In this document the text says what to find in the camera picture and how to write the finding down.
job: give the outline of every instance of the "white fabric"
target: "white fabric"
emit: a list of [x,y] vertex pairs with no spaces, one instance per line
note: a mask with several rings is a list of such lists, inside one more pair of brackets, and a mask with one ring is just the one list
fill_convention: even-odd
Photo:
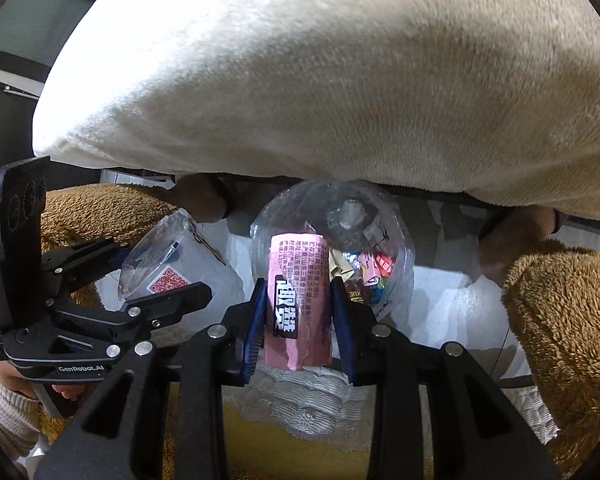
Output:
[[0,446],[12,460],[27,456],[36,445],[39,402],[0,383]]
[[97,0],[33,146],[600,218],[600,17],[587,0]]
[[540,397],[537,386],[508,388],[503,392],[542,444],[546,444],[558,435],[558,426],[555,425],[554,418]]
[[247,420],[274,422],[296,437],[341,450],[370,449],[376,388],[355,388],[342,372],[323,367],[290,372],[259,359],[248,386],[226,386],[222,396]]

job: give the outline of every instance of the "white plush blanket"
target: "white plush blanket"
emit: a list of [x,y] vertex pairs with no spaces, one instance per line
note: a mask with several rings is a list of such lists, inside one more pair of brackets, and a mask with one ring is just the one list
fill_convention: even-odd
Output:
[[371,181],[600,218],[587,0],[97,0],[38,155]]

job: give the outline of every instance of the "screw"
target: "screw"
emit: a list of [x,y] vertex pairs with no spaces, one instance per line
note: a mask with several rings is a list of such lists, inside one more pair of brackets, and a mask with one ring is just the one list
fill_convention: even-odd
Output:
[[16,331],[16,341],[18,343],[24,343],[27,340],[27,335],[29,335],[28,328],[21,328]]
[[154,345],[151,342],[141,341],[135,346],[134,352],[138,355],[147,355],[150,354],[153,349]]
[[391,335],[391,327],[377,324],[371,329],[371,333],[376,337],[389,337]]
[[462,348],[460,343],[452,341],[451,343],[447,343],[445,345],[445,352],[451,357],[459,357],[462,355],[462,352],[464,352],[464,348]]
[[118,345],[107,346],[107,355],[109,357],[118,357],[120,355],[120,347]]
[[226,335],[226,327],[224,325],[212,325],[206,331],[206,334],[212,339],[220,339]]

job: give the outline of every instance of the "candy wrapper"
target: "candy wrapper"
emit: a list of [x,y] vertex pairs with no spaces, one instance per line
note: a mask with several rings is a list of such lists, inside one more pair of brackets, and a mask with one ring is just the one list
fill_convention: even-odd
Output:
[[329,248],[329,275],[330,280],[336,277],[342,278],[346,282],[353,276],[355,269],[351,266],[347,258],[339,250]]
[[344,288],[351,301],[369,304],[369,301],[371,300],[370,287],[363,285],[362,278],[346,281],[344,283]]
[[271,238],[266,365],[287,370],[331,363],[327,241],[313,234]]
[[358,261],[362,268],[362,281],[365,286],[373,286],[380,283],[382,274],[376,264],[376,259],[369,251],[365,251],[358,257]]
[[373,303],[379,303],[384,295],[384,288],[386,286],[387,278],[382,278],[377,285],[366,286],[365,293],[369,297],[369,301]]
[[389,258],[386,254],[377,253],[376,264],[378,264],[380,274],[382,274],[385,277],[390,276],[392,271],[394,270],[394,263],[392,262],[391,258]]
[[387,232],[380,227],[380,217],[376,216],[373,222],[369,224],[363,231],[366,240],[376,251],[381,251],[385,254],[391,254],[393,249]]

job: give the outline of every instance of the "snack bag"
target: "snack bag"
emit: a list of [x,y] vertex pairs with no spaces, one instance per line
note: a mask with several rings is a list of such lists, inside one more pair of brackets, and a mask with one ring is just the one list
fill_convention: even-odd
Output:
[[378,269],[378,264],[370,251],[365,251],[358,257],[362,266],[362,280],[365,286],[373,286],[380,283],[382,273]]
[[287,370],[331,363],[329,250],[314,234],[271,238],[266,365]]
[[371,301],[371,295],[369,294],[369,289],[371,287],[365,286],[362,283],[362,278],[347,280],[344,283],[344,288],[351,301],[364,304],[369,304],[369,301]]
[[380,274],[387,277],[390,276],[392,271],[394,270],[394,263],[391,261],[391,258],[386,254],[382,254],[380,252],[376,253],[376,264],[378,264],[378,269],[380,269]]
[[128,301],[203,282],[211,287],[206,308],[185,314],[180,326],[198,332],[220,323],[227,308],[244,300],[242,280],[180,209],[165,216],[122,263],[118,297]]

